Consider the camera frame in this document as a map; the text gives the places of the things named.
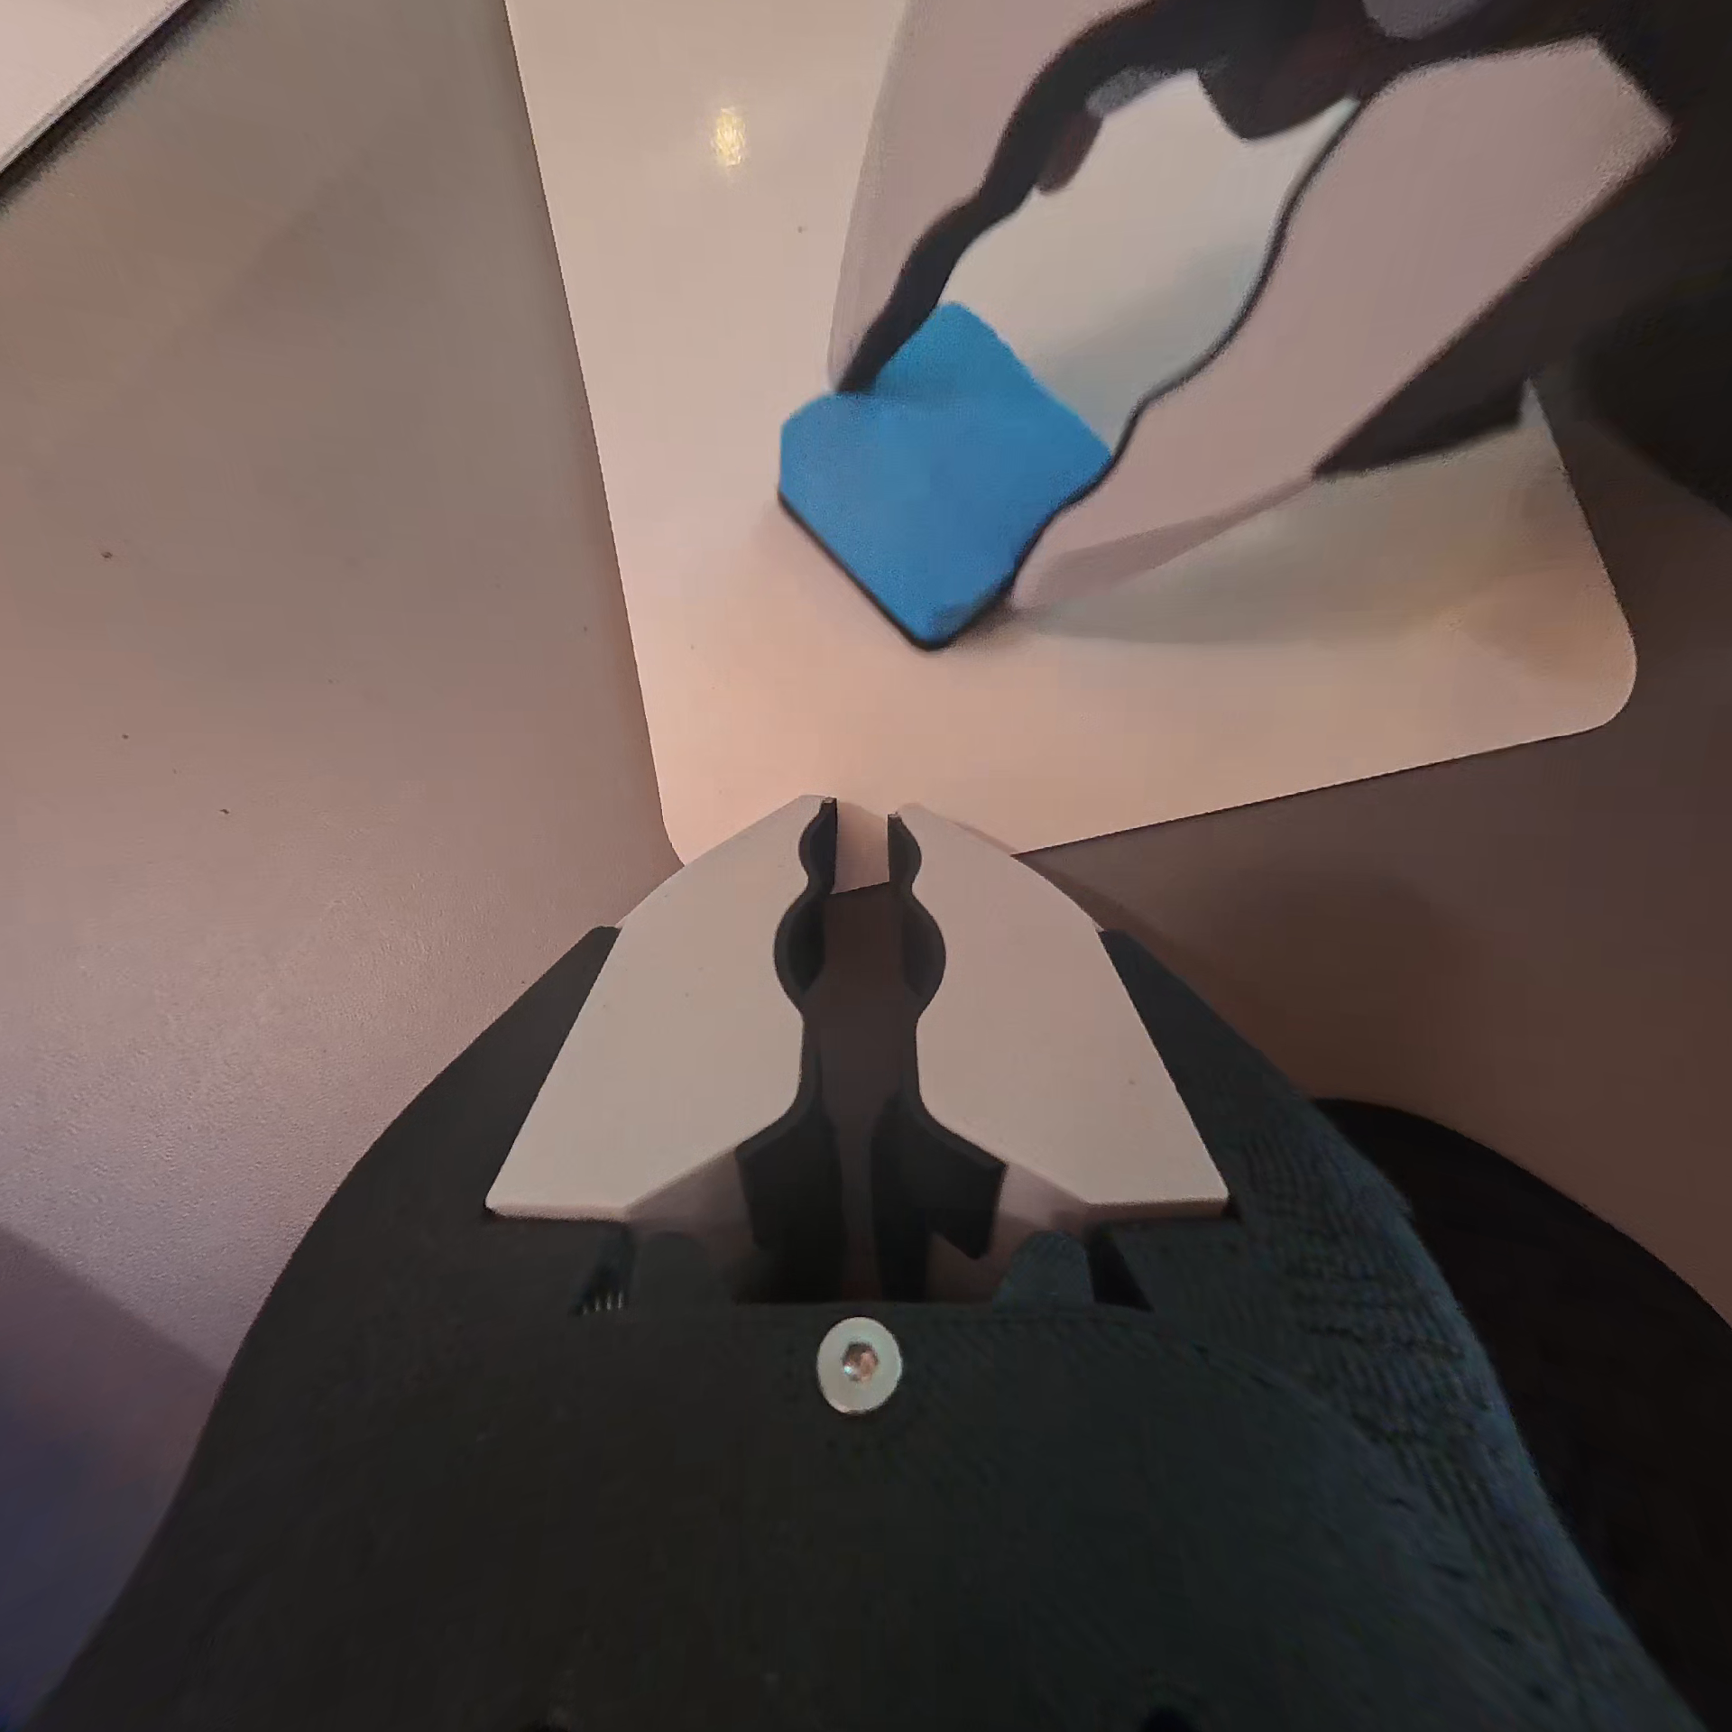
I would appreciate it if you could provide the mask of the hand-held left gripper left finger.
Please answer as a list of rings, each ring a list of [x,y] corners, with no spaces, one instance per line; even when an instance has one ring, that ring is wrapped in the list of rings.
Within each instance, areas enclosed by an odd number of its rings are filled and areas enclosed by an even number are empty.
[[[836,867],[838,801],[806,794],[639,902],[489,1212],[683,1236],[748,1292],[829,1295],[845,1199],[809,995]]]

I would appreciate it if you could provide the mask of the person's dark clothing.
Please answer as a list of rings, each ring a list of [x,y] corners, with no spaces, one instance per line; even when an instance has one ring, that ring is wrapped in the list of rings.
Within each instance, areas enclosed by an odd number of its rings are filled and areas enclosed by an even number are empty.
[[[1593,1580],[1707,1727],[1730,1727],[1730,1329],[1680,1276],[1426,1118],[1319,1112],[1399,1189]]]

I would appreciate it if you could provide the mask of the white whiteboard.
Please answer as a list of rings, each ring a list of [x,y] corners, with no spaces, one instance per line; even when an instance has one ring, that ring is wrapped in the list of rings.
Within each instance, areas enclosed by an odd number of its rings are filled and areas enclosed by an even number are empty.
[[[1028,853],[1611,722],[1637,653],[1536,405],[1121,590],[903,640],[773,496],[898,5],[509,5],[665,833],[801,794]]]

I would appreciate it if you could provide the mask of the blue whiteboard eraser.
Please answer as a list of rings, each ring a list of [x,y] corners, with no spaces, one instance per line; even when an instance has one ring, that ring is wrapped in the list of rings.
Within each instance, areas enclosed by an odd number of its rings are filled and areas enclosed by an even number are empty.
[[[787,419],[777,501],[902,638],[938,652],[1004,602],[1028,546],[1109,466],[985,319],[940,305],[866,391]]]

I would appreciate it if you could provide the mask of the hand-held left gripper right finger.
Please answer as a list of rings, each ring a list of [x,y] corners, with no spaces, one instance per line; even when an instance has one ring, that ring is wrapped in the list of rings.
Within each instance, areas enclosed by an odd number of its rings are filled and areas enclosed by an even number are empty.
[[[886,841],[913,1020],[876,1118],[881,1292],[978,1297],[1032,1236],[1222,1219],[1227,1182],[1113,937],[927,809],[892,814]]]

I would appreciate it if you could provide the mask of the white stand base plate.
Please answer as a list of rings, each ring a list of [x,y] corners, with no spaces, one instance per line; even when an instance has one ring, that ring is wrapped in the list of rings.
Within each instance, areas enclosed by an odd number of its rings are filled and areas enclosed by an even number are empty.
[[[2,190],[85,138],[224,2],[5,2]]]

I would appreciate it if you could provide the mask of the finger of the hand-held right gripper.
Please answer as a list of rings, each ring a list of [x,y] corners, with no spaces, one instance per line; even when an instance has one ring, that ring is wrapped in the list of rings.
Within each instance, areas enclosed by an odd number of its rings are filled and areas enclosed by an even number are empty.
[[[1291,196],[1220,349],[1031,544],[1013,606],[1106,592],[1306,490],[1673,136],[1590,39],[1399,77]]]
[[[917,2],[872,114],[841,254],[829,383],[866,390],[940,304],[964,252],[1066,185],[1098,90],[1220,54],[1216,2]]]

